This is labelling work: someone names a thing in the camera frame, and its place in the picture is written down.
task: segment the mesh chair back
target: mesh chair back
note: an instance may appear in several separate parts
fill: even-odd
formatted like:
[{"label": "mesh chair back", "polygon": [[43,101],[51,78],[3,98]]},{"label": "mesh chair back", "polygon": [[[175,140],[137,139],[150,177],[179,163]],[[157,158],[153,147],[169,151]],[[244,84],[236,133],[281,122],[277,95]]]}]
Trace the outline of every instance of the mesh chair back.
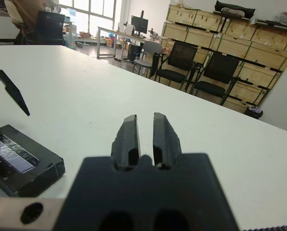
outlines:
[{"label": "mesh chair back", "polygon": [[189,70],[196,52],[196,47],[175,42],[168,58],[168,64],[183,70]]},{"label": "mesh chair back", "polygon": [[35,30],[39,41],[63,39],[63,14],[39,11]]},{"label": "mesh chair back", "polygon": [[149,54],[159,54],[162,51],[162,45],[160,43],[146,41],[143,45],[143,50]]},{"label": "mesh chair back", "polygon": [[206,67],[204,76],[229,83],[238,64],[239,61],[235,58],[214,53]]}]

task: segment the window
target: window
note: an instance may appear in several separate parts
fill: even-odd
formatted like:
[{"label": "window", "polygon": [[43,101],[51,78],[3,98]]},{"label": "window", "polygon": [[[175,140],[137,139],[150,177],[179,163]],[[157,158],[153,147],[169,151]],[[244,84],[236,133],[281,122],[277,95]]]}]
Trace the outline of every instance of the window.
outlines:
[{"label": "window", "polygon": [[[113,21],[106,19],[106,18],[101,18],[97,16],[90,16],[90,33],[93,36],[96,36],[97,31],[98,31],[98,26],[106,28],[106,29],[112,29],[113,28]],[[107,36],[108,33],[105,31],[101,31],[101,36]]]},{"label": "window", "polygon": [[84,11],[89,11],[89,0],[75,0],[74,7]]},{"label": "window", "polygon": [[115,0],[104,0],[104,12],[106,17],[113,17]]},{"label": "window", "polygon": [[86,13],[76,12],[76,21],[75,25],[77,26],[77,33],[80,31],[87,32],[88,31],[88,21],[89,15]]},{"label": "window", "polygon": [[59,0],[59,4],[65,6],[72,6],[72,0]]},{"label": "window", "polygon": [[[120,4],[120,9],[117,10],[115,9],[116,1]],[[107,29],[117,27],[119,22],[117,16],[120,16],[121,12],[120,2],[121,0],[59,0],[62,7],[61,14],[69,16],[66,8],[76,10],[74,21],[77,26],[77,33],[85,31],[90,32],[93,36],[96,36],[98,26]]]},{"label": "window", "polygon": [[91,12],[103,15],[103,0],[91,0]]}]

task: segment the hole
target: hole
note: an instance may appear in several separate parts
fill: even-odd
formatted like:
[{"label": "hole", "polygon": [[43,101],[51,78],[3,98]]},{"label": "hole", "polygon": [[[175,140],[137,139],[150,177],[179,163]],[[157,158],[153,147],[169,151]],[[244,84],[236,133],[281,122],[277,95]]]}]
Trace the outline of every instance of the hole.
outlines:
[{"label": "hole", "polygon": [[158,165],[163,162],[163,153],[159,147],[153,145],[154,164]]},{"label": "hole", "polygon": [[128,158],[129,158],[129,166],[137,165],[138,159],[139,159],[138,149],[134,148],[130,150],[128,154]]},{"label": "hole", "polygon": [[189,231],[185,217],[176,210],[161,211],[155,220],[154,231]]},{"label": "hole", "polygon": [[101,224],[100,231],[133,231],[134,224],[127,212],[112,212]]},{"label": "hole", "polygon": [[39,216],[42,214],[42,212],[43,212],[43,205],[41,203],[33,203],[31,205],[28,205],[24,209],[20,217],[20,220],[25,225],[30,224],[35,220],[37,220]]}]

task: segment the gray chair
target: gray chair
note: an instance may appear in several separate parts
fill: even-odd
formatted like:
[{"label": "gray chair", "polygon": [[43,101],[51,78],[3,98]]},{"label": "gray chair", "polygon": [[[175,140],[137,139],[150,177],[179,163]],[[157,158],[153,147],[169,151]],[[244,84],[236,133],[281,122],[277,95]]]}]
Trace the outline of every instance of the gray chair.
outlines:
[{"label": "gray chair", "polygon": [[[143,45],[143,51],[148,53],[148,54],[155,54],[155,53],[159,54],[162,51],[162,45],[160,43],[146,41]],[[145,68],[150,69],[150,70],[152,69],[152,63],[146,62],[142,59],[135,59],[133,72],[135,70],[136,65],[139,66],[138,74],[140,73],[140,70],[142,67],[145,67]]]}]

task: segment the black office chair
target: black office chair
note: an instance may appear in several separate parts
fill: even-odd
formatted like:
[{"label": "black office chair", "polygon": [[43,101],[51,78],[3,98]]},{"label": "black office chair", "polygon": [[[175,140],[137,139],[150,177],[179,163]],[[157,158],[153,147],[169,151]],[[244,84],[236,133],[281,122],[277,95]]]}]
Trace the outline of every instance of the black office chair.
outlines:
[{"label": "black office chair", "polygon": [[37,23],[32,32],[24,33],[28,45],[64,45],[63,14],[39,11]]},{"label": "black office chair", "polygon": [[204,76],[226,84],[230,83],[227,91],[224,88],[212,83],[199,81],[203,72],[202,71],[199,77],[195,80],[190,93],[192,94],[193,90],[196,89],[197,91],[200,90],[208,94],[220,97],[222,98],[221,105],[223,105],[237,81],[237,79],[233,77],[233,74],[235,73],[238,64],[239,61],[235,58],[214,53],[207,67],[203,69]]},{"label": "black office chair", "polygon": [[[159,76],[158,82],[160,82],[161,77],[165,79],[169,79],[169,84],[171,81],[181,83],[180,90],[190,73],[190,71],[194,68],[196,63],[194,62],[194,57],[196,55],[197,48],[175,42],[173,45],[172,51],[165,60],[162,60],[160,68],[157,70],[155,80]],[[167,69],[162,69],[162,65],[168,61],[168,64],[171,66],[175,66],[177,68],[180,68],[182,70],[188,71],[186,75],[183,75],[181,73],[172,71],[172,70],[167,70]]]}]

